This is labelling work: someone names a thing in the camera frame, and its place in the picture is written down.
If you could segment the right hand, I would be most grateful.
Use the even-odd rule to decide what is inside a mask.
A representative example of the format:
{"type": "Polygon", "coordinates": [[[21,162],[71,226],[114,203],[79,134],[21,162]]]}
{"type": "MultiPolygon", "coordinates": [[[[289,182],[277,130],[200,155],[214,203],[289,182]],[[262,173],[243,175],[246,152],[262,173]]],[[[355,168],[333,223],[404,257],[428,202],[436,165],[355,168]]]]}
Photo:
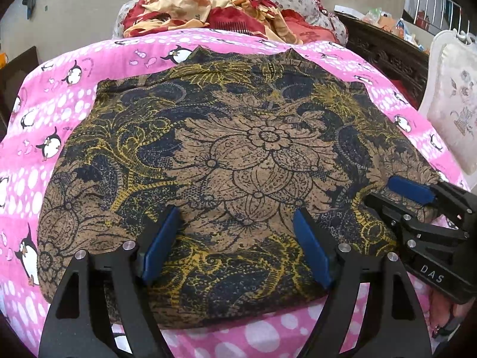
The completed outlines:
{"type": "Polygon", "coordinates": [[[433,289],[429,293],[429,324],[432,336],[436,341],[449,337],[460,326],[475,303],[473,297],[467,303],[459,305],[451,301],[446,295],[433,289]]]}

